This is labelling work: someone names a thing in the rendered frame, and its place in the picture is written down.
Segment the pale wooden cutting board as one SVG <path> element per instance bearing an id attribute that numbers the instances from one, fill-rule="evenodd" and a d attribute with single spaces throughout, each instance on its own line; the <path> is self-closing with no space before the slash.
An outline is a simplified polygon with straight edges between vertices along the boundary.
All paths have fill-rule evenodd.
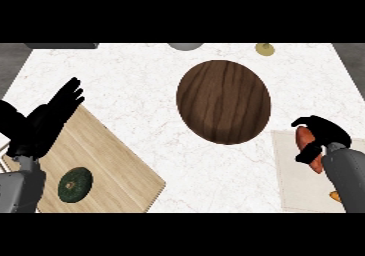
<path id="1" fill-rule="evenodd" d="M 79 106 L 40 168 L 46 172 L 40 213 L 146 212 L 166 182 L 83 106 Z M 92 189 L 77 203 L 58 198 L 64 174 L 84 167 L 93 176 Z"/>

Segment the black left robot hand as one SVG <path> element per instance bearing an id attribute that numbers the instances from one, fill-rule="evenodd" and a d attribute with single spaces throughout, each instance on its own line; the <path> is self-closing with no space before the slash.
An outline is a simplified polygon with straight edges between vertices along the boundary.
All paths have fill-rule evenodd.
<path id="1" fill-rule="evenodd" d="M 28 116 L 0 100 L 0 133 L 9 138 L 9 157 L 42 158 L 56 141 L 58 135 L 80 103 L 80 80 L 73 77 L 58 90 L 48 104 L 42 104 Z"/>

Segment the olive yellow round object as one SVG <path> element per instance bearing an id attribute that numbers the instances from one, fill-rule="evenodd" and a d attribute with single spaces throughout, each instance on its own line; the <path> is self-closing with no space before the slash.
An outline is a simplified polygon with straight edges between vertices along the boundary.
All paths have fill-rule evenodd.
<path id="1" fill-rule="evenodd" d="M 262 56 L 270 56 L 275 53 L 275 48 L 269 43 L 257 43 L 256 44 L 256 52 Z"/>

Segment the brown wooden bowl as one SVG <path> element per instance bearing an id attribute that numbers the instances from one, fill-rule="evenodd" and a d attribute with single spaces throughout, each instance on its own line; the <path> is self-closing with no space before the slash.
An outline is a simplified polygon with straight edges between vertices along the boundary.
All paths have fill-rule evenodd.
<path id="1" fill-rule="evenodd" d="M 210 60 L 185 73 L 176 91 L 180 118 L 216 144 L 250 141 L 270 117 L 270 96 L 257 74 L 229 60 Z"/>

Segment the dark green round vegetable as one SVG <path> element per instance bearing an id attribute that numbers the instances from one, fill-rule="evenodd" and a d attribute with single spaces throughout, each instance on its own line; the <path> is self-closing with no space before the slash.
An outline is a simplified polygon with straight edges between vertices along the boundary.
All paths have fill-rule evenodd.
<path id="1" fill-rule="evenodd" d="M 58 183 L 58 197 L 65 203 L 79 202 L 89 194 L 93 176 L 84 167 L 73 168 L 61 177 Z"/>

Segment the grey round object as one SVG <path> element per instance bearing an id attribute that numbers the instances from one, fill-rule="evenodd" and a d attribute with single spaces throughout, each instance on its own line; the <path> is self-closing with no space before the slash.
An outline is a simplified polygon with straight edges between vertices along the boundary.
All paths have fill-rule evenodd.
<path id="1" fill-rule="evenodd" d="M 201 47 L 204 43 L 167 43 L 179 51 L 191 51 Z"/>

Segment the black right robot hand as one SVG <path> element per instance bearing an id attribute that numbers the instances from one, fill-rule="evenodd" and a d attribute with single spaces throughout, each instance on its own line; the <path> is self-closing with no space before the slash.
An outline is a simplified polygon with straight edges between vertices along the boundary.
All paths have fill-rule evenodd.
<path id="1" fill-rule="evenodd" d="M 322 152 L 322 146 L 328 146 L 331 143 L 338 143 L 346 148 L 350 147 L 350 136 L 340 126 L 331 121 L 312 115 L 309 117 L 299 117 L 291 123 L 291 126 L 296 127 L 300 124 L 307 126 L 315 140 L 307 143 L 300 154 L 296 156 L 297 162 L 310 164 Z"/>

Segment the beige placemat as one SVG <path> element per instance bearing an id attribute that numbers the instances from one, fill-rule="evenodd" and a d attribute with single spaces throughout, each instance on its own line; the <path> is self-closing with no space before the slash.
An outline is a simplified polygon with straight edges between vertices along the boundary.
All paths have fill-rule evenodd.
<path id="1" fill-rule="evenodd" d="M 330 197 L 335 188 L 325 173 L 316 174 L 306 164 L 296 162 L 296 134 L 273 131 L 272 140 L 282 210 L 344 213 L 341 203 Z"/>

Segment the orange sweet potato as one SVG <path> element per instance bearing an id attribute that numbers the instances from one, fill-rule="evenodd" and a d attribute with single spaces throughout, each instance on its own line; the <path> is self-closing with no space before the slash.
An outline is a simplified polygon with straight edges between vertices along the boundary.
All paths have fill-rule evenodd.
<path id="1" fill-rule="evenodd" d="M 296 144 L 297 144 L 299 150 L 303 150 L 306 148 L 307 144 L 313 141 L 315 141 L 315 136 L 313 136 L 310 130 L 303 126 L 299 126 L 297 130 L 296 130 Z M 321 158 L 322 158 L 322 155 L 318 155 L 315 160 L 309 164 L 310 169 L 316 173 L 321 173 L 324 170 Z"/>

